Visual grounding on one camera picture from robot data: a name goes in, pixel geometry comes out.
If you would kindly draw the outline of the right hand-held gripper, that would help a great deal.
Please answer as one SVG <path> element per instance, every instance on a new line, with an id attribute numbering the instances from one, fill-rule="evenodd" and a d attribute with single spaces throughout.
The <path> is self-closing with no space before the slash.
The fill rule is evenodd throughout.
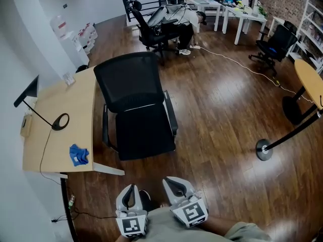
<path id="1" fill-rule="evenodd" d="M 204 200 L 189 181 L 167 176 L 163 179 L 163 186 L 171 204 L 170 211 L 187 228 L 207 220 L 208 209 Z"/>

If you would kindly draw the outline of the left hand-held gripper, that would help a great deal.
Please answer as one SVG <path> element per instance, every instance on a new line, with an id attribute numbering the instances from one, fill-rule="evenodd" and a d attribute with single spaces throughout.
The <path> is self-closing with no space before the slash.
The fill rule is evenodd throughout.
<path id="1" fill-rule="evenodd" d="M 116 207 L 118 209 L 116 210 L 116 222 L 122 236 L 146 235 L 148 212 L 143 210 L 139 189 L 136 185 L 128 185 L 119 193 L 116 198 Z"/>

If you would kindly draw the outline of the black office chair seat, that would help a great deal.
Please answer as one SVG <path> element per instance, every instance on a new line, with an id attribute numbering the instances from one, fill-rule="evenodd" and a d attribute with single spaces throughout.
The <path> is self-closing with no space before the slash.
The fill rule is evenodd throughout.
<path id="1" fill-rule="evenodd" d="M 156 156 L 176 148 L 163 104 L 118 113 L 116 139 L 121 161 Z"/>

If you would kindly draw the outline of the blue cloth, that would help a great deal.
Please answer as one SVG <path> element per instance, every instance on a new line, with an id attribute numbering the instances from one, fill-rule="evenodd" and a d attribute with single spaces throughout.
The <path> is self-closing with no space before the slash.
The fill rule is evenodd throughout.
<path id="1" fill-rule="evenodd" d="M 69 155 L 74 166 L 88 164 L 87 156 L 89 151 L 87 149 L 79 148 L 76 144 L 73 144 L 69 149 Z"/>

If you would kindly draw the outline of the person's right forearm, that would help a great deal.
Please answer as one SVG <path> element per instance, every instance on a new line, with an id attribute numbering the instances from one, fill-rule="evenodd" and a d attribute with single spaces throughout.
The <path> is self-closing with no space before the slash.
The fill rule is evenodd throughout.
<path id="1" fill-rule="evenodd" d="M 224 236 L 237 223 L 237 221 L 217 218 L 209 215 L 207 220 L 199 225 L 199 228 Z"/>

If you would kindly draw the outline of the person's black shoe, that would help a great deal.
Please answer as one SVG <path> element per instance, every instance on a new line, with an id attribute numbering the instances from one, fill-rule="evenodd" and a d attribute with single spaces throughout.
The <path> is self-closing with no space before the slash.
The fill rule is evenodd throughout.
<path id="1" fill-rule="evenodd" d="M 149 193 L 146 190 L 139 190 L 143 210 L 149 212 L 152 209 L 152 201 Z"/>

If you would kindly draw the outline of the person's beige shirt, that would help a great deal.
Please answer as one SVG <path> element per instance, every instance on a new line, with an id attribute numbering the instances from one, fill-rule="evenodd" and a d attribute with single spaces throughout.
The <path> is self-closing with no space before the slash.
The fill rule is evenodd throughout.
<path id="1" fill-rule="evenodd" d="M 148 214 L 146 236 L 135 242 L 273 242 L 272 238 L 254 223 L 238 222 L 224 236 L 199 228 L 186 228 L 169 207 L 155 209 Z"/>

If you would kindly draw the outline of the light wooden desk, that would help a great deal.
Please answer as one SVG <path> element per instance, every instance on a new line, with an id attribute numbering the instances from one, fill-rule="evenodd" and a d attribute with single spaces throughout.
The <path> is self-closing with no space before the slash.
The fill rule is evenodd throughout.
<path id="1" fill-rule="evenodd" d="M 37 115 L 32 116 L 30 134 L 24 141 L 24 171 L 84 172 L 98 171 L 125 175 L 123 170 L 98 164 L 93 160 L 93 109 L 96 77 L 93 68 L 74 75 L 75 83 L 68 86 L 61 80 L 41 90 L 35 104 L 38 112 L 51 124 L 63 113 L 70 116 L 68 125 L 54 131 Z M 69 155 L 76 144 L 89 151 L 88 164 L 74 166 Z"/>

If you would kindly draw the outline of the black mesh office chair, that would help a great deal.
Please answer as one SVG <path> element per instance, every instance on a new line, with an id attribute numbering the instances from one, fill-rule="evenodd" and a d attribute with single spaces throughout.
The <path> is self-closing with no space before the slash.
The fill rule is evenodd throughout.
<path id="1" fill-rule="evenodd" d="M 118 153 L 116 115 L 125 111 L 163 104 L 174 138 L 178 123 L 168 91 L 162 89 L 157 56 L 134 52 L 111 58 L 94 67 L 94 74 L 105 99 L 102 141 Z"/>

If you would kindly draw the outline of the wooden tissue box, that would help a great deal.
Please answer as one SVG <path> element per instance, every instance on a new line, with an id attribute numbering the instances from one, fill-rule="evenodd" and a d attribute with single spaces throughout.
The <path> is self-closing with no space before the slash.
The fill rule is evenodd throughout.
<path id="1" fill-rule="evenodd" d="M 32 114 L 28 113 L 23 116 L 23 121 L 21 125 L 20 135 L 24 138 L 28 137 L 30 134 L 32 125 Z"/>

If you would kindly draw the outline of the black desk lamp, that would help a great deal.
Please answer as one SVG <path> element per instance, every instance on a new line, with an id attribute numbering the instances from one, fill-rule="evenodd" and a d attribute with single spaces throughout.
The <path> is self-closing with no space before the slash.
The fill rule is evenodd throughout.
<path id="1" fill-rule="evenodd" d="M 26 101 L 26 97 L 34 97 L 37 98 L 38 94 L 38 85 L 39 85 L 39 75 L 37 75 L 33 81 L 27 86 L 27 88 L 20 94 L 20 96 L 15 100 L 14 107 L 17 108 L 22 102 L 27 105 L 27 107 L 35 113 L 38 117 L 40 117 L 44 122 L 46 122 L 52 130 L 60 131 L 63 130 L 70 121 L 70 116 L 67 113 L 61 114 L 52 124 L 48 122 L 45 118 L 43 118 L 38 112 L 36 112 Z M 63 117 L 67 117 L 67 122 L 61 126 L 60 121 Z"/>

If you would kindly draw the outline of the pack of water bottles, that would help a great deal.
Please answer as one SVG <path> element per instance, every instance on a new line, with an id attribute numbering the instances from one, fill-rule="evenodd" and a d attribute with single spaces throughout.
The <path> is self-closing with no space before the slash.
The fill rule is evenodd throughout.
<path id="1" fill-rule="evenodd" d="M 94 48 L 95 40 L 98 37 L 97 31 L 93 23 L 87 23 L 86 26 L 79 30 L 79 41 L 87 55 Z"/>

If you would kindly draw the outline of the round wooden table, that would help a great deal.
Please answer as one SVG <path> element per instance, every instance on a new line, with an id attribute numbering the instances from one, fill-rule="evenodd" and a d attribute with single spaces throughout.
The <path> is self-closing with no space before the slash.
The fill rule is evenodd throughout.
<path id="1" fill-rule="evenodd" d="M 321 114 L 323 113 L 323 79 L 310 64 L 302 59 L 294 61 L 294 68 L 302 87 L 293 97 L 284 96 L 282 107 L 286 118 L 293 125 L 299 125 L 316 109 L 321 111 Z M 313 105 L 305 113 L 302 113 L 297 100 L 304 92 L 310 96 Z"/>

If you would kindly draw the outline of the white water dispenser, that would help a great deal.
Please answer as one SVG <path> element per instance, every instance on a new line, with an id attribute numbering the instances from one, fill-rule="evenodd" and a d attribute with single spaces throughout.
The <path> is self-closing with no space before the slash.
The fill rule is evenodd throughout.
<path id="1" fill-rule="evenodd" d="M 50 26 L 75 68 L 88 65 L 89 58 L 79 41 L 79 36 L 74 31 L 69 31 L 66 20 L 61 15 L 55 16 L 50 20 Z"/>

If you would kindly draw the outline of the white table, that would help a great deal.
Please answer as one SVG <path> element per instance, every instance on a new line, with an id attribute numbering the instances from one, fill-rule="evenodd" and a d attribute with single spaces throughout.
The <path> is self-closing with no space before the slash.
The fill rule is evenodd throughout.
<path id="1" fill-rule="evenodd" d="M 215 14 L 213 16 L 216 17 L 214 22 L 214 32 L 218 30 L 219 18 L 220 18 L 220 11 L 221 11 L 221 4 L 216 1 L 205 1 L 205 0 L 184 0 L 184 2 L 188 5 L 195 5 L 197 6 L 197 10 L 204 12 L 207 16 L 210 14 L 206 13 L 206 8 L 216 9 Z"/>
<path id="2" fill-rule="evenodd" d="M 239 43 L 241 33 L 243 33 L 245 35 L 248 34 L 251 22 L 260 23 L 261 24 L 260 32 L 264 31 L 264 28 L 265 28 L 265 25 L 267 22 L 267 19 L 264 16 L 261 16 L 261 15 L 256 16 L 253 13 L 250 13 L 250 14 L 246 13 L 242 9 L 225 6 L 224 22 L 223 22 L 223 27 L 222 27 L 223 34 L 226 34 L 230 14 L 232 14 L 233 17 L 239 19 L 236 37 L 235 37 L 235 41 L 234 41 L 235 45 L 237 45 Z"/>

